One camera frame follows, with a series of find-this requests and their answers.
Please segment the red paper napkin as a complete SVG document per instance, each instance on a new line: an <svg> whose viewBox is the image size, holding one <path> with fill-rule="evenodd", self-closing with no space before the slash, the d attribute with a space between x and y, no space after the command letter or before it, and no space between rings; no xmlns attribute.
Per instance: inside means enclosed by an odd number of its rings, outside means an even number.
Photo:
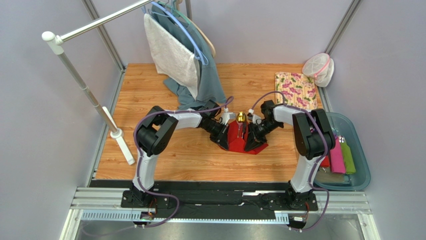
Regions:
<svg viewBox="0 0 426 240"><path fill-rule="evenodd" d="M253 150L249 151L249 152L244 151L244 146L246 144L247 135L249 133L249 124L250 124L250 122L247 121L247 132L246 132L246 135L245 135L245 139L237 138L238 126L237 126L236 120L234 120L230 124L228 124L227 137L228 137L228 143L229 143L229 150L227 150L227 151L235 152L235 153L242 153L242 154L257 155L269 146L267 144L267 147L265 147L261 151L253 151Z"/></svg>

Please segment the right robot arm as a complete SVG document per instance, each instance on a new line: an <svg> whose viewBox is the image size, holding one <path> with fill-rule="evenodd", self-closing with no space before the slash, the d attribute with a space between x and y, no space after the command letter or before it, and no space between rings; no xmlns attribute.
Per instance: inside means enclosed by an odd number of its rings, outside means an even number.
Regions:
<svg viewBox="0 0 426 240"><path fill-rule="evenodd" d="M305 205L313 195L313 181L325 156L335 146L335 138L326 112L321 109L305 110L267 100L261 105L264 116L248 124L244 151L264 146L266 136L284 124L293 127L294 142L299 154L296 171L285 190L285 204L291 209Z"/></svg>

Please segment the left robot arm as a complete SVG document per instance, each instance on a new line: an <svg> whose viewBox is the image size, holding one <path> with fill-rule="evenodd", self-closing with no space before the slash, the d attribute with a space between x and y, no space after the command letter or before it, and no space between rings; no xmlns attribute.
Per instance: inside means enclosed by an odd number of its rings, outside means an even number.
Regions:
<svg viewBox="0 0 426 240"><path fill-rule="evenodd" d="M164 110L154 106L133 133L138 161L132 186L123 192L121 207L147 208L156 200L152 192L158 158L176 130L201 128L209 133L213 143L228 150L229 122L235 117L226 104L219 106L212 100L187 110Z"/></svg>

